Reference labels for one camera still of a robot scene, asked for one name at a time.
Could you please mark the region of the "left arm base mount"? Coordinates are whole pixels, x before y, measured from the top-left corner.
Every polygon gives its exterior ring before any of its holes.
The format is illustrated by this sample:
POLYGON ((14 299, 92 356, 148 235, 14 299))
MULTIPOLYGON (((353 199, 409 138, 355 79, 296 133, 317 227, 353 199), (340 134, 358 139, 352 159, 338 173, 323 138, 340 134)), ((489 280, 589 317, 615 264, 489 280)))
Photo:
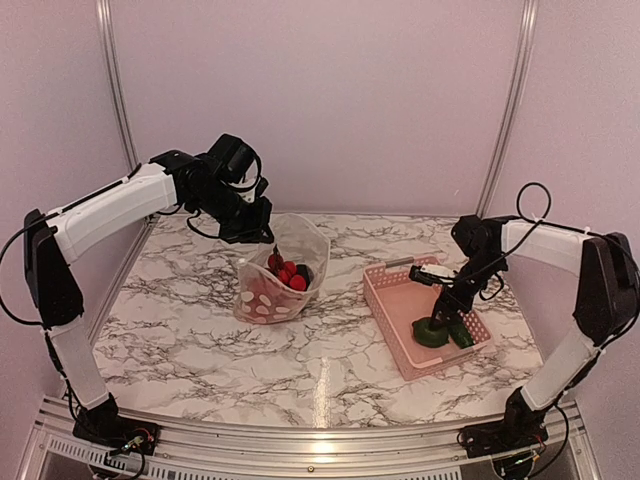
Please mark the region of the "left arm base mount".
POLYGON ((155 451, 160 426, 153 422, 123 417, 113 396, 95 408, 77 408, 74 417, 73 435, 76 438, 117 449, 124 447, 136 437, 142 438, 140 445, 144 455, 155 451))

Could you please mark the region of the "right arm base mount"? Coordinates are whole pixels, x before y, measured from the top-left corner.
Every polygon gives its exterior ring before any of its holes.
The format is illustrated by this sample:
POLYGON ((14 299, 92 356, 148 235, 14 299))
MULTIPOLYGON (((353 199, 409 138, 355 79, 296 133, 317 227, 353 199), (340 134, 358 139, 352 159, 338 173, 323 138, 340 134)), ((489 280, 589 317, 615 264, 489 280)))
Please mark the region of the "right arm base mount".
POLYGON ((468 425, 459 430, 458 444, 469 458, 504 453, 532 446, 548 439, 544 426, 551 406, 531 410, 524 400, 522 388, 516 389, 505 404, 500 420, 468 425))

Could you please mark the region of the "clear zip top bag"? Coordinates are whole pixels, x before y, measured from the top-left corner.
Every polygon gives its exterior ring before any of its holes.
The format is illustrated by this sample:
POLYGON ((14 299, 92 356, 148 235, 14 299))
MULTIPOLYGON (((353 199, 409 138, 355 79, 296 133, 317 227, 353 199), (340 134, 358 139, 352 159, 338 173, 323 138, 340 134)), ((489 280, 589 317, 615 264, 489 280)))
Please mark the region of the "clear zip top bag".
POLYGON ((330 240, 311 220, 282 214, 271 223, 275 241, 238 263, 234 315, 259 325, 295 319, 326 277, 330 240))

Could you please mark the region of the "bunch of red strawberries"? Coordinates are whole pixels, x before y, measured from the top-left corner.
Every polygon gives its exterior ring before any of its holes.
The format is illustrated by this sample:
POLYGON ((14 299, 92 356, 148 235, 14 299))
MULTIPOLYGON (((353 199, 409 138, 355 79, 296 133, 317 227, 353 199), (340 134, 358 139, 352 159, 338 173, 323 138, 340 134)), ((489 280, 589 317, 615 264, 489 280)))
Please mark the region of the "bunch of red strawberries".
POLYGON ((267 259, 268 270, 286 287, 292 289, 289 284, 291 277, 296 273, 296 265, 293 261, 285 260, 277 246, 274 246, 267 259))

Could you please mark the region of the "left aluminium frame post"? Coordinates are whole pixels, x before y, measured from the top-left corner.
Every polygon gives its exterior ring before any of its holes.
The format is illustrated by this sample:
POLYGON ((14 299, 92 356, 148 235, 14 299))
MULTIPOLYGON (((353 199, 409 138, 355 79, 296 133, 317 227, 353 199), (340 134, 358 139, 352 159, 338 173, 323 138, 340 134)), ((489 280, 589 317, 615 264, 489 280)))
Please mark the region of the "left aluminium frame post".
POLYGON ((124 88, 117 55, 116 37, 112 16, 112 2, 97 0, 96 11, 100 31, 101 46, 106 65, 107 81, 114 108, 119 137, 127 164, 131 170, 139 163, 135 142, 126 108, 124 88))

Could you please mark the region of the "dark green cucumber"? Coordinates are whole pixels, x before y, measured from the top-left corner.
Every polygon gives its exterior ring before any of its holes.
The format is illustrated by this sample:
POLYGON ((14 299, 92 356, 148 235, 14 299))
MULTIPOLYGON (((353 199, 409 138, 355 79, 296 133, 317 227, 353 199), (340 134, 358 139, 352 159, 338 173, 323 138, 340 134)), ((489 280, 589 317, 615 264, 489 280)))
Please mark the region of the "dark green cucumber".
POLYGON ((475 341, 464 323, 449 325, 447 331, 460 349, 467 349, 475 345, 475 341))

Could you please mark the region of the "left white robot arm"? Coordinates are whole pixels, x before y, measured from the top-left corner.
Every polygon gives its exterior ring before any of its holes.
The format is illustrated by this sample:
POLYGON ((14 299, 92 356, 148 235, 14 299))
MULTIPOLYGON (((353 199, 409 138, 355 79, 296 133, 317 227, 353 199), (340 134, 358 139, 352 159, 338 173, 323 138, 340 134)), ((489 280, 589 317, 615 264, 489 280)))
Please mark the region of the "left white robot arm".
POLYGON ((206 152, 170 150, 123 177, 48 214, 25 218, 25 279, 56 359, 82 407, 89 431, 106 445, 125 438, 126 423, 103 406, 110 393, 84 331, 84 299, 71 265, 129 225, 172 207, 206 213, 227 244, 269 244, 272 204, 262 160, 241 138, 221 135, 206 152))

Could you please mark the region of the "front aluminium rail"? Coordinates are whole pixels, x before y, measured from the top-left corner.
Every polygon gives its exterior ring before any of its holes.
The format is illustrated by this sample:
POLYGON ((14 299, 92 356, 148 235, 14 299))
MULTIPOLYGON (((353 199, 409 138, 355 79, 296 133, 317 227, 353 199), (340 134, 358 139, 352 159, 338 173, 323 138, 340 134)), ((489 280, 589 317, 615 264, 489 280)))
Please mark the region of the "front aluminium rail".
POLYGON ((493 479, 511 453, 471 459, 459 445, 466 421, 315 429, 212 423, 125 410, 158 424, 153 454, 107 455, 77 439, 62 399, 42 401, 18 478, 89 479, 94 472, 147 479, 493 479))

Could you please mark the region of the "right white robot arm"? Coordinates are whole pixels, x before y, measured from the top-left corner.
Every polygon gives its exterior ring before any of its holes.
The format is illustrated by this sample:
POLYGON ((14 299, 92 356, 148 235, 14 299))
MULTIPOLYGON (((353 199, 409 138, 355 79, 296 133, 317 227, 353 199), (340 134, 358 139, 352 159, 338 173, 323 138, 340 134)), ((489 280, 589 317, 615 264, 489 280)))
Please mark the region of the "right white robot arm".
MULTIPOLYGON (((524 398, 535 407, 547 406, 552 394, 568 389, 560 382, 568 378, 568 368, 577 363, 564 346, 566 336, 577 337, 578 327, 572 316, 577 272, 553 266, 545 257, 515 259, 509 264, 508 291, 488 302, 476 297, 475 308, 505 312, 512 300, 517 303, 516 316, 526 320, 544 360, 524 385, 524 398)), ((639 353, 632 350, 638 339, 639 333, 634 332, 619 344, 620 351, 603 354, 601 364, 570 395, 578 401, 589 428, 639 431, 639 353)))

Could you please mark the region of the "pink plastic basket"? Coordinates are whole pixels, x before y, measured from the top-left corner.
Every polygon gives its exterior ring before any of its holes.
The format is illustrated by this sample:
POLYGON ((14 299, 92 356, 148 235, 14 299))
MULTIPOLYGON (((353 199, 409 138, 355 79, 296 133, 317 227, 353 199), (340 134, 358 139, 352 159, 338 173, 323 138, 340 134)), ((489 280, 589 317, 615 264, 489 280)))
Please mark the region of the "pink plastic basket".
POLYGON ((406 381, 465 362, 493 341, 474 311, 460 313, 459 322, 452 326, 430 328, 428 318, 433 315, 441 286, 412 280, 413 267, 425 267, 440 276, 452 274, 436 257, 427 255, 373 264, 363 270, 364 298, 406 381))

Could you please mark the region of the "right aluminium frame post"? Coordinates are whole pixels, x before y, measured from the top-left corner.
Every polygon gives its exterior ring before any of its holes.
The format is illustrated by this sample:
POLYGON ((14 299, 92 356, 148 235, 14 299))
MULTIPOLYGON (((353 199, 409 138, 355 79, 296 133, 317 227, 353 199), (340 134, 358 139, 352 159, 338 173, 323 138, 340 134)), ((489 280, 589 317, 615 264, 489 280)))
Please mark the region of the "right aluminium frame post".
POLYGON ((489 213, 491 202, 498 187, 499 177, 506 161, 531 62, 539 2, 537 0, 525 0, 522 4, 516 55, 508 84, 503 114, 476 206, 476 214, 480 217, 485 217, 489 213))

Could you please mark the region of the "purple eggplant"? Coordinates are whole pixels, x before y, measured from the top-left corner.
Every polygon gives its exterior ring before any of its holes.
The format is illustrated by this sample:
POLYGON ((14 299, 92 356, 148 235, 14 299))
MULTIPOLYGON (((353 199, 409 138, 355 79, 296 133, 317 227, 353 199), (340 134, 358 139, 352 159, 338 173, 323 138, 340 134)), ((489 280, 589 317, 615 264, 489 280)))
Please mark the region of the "purple eggplant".
POLYGON ((307 291, 313 279, 313 272, 306 264, 297 264, 296 273, 291 277, 289 286, 296 291, 307 291))

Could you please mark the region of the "aluminium frame post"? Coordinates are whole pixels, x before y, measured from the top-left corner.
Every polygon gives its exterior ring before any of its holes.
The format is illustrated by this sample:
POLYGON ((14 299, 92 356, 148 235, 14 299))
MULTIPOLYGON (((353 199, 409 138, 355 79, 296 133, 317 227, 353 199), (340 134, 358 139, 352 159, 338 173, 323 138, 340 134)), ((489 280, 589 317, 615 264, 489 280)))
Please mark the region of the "aluminium frame post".
POLYGON ((508 84, 503 114, 476 206, 476 214, 480 217, 485 217, 489 213, 491 202, 498 187, 499 177, 506 161, 531 62, 539 2, 537 0, 525 0, 522 4, 516 55, 508 84))
POLYGON ((97 0, 96 11, 100 31, 101 46, 106 65, 107 81, 114 108, 119 137, 127 164, 131 170, 139 163, 135 142, 126 108, 124 88, 117 55, 116 37, 112 16, 112 2, 97 0))

